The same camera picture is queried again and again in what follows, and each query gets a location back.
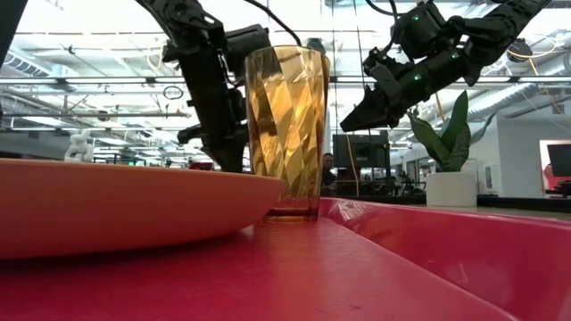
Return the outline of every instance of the plate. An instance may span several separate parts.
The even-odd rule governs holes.
[[[249,226],[275,178],[190,169],[0,160],[0,259],[198,241]]]

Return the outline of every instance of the robotic arm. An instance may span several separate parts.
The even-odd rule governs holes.
[[[444,20],[429,1],[404,13],[392,28],[393,39],[411,62],[398,63],[374,48],[363,62],[373,88],[342,122],[344,132],[398,126],[407,109],[459,78],[473,86],[483,67],[496,62],[550,0],[503,1],[483,18]],[[469,40],[458,48],[462,35]],[[425,58],[419,63],[413,59]]]
[[[248,142],[244,98],[238,86],[244,83],[245,57],[271,46],[268,30],[260,25],[225,32],[220,21],[208,14],[197,0],[136,0],[169,36],[163,60],[177,60],[192,97],[200,124],[178,133],[187,144],[201,138],[203,151],[223,171],[242,172]],[[233,72],[235,82],[228,78]]]

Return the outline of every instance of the ceiling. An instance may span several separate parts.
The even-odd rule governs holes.
[[[270,30],[273,45],[294,44],[289,34],[283,31],[264,12],[239,0],[226,0],[219,5],[219,0],[201,0],[203,8],[223,21],[225,30],[239,29],[247,25],[259,23]],[[334,62],[332,72],[336,76],[359,79],[361,62],[368,50],[375,46],[383,46],[389,41],[389,30],[393,18],[380,15],[371,10],[362,1],[356,5],[347,5],[341,1],[332,6],[331,1],[319,0],[268,0],[264,4],[272,10],[286,25],[306,41],[308,38],[320,38],[327,49],[327,57]],[[479,17],[489,12],[493,5],[471,4],[469,2],[437,3],[445,18],[452,15]],[[388,4],[380,3],[380,7],[390,10]],[[399,12],[406,12],[413,2],[399,2]],[[542,66],[549,60],[564,54],[571,45],[566,16],[570,9],[545,9],[528,25],[521,37],[532,46],[538,73],[542,74]],[[17,57],[33,66],[23,69],[14,63],[4,62],[2,77],[30,78],[43,72],[44,77],[177,77],[179,71],[174,64],[161,62],[161,50],[167,37],[154,19],[134,0],[29,0],[28,7],[21,19],[17,35],[12,42],[12,58]],[[398,55],[393,50],[391,55]],[[531,65],[508,62],[502,58],[492,67],[483,70],[485,76],[533,75]],[[165,88],[180,90],[182,96],[168,99]],[[176,143],[178,128],[186,128],[197,123],[192,108],[186,107],[190,99],[184,84],[98,84],[73,85],[72,91],[41,85],[9,85],[1,86],[5,99],[28,97],[31,103],[17,111],[11,112],[72,112],[154,114],[154,117],[117,117],[101,122],[97,118],[75,117],[65,120],[70,126],[80,124],[83,127],[148,127],[162,128],[150,130],[153,137],[141,141],[137,133],[125,131],[113,134],[136,146],[160,148],[173,146]],[[462,88],[444,89],[439,98],[444,107],[461,93]],[[476,99],[486,90],[469,90],[470,97]],[[330,123],[337,128],[343,119],[363,96],[361,85],[330,87]],[[524,99],[519,99],[521,108],[527,108]],[[437,121],[435,98],[420,104],[421,116]],[[37,122],[25,123],[22,126],[45,126]],[[395,133],[400,138],[406,133]],[[193,141],[182,153],[192,153],[193,157],[203,155],[197,150],[200,142]]]

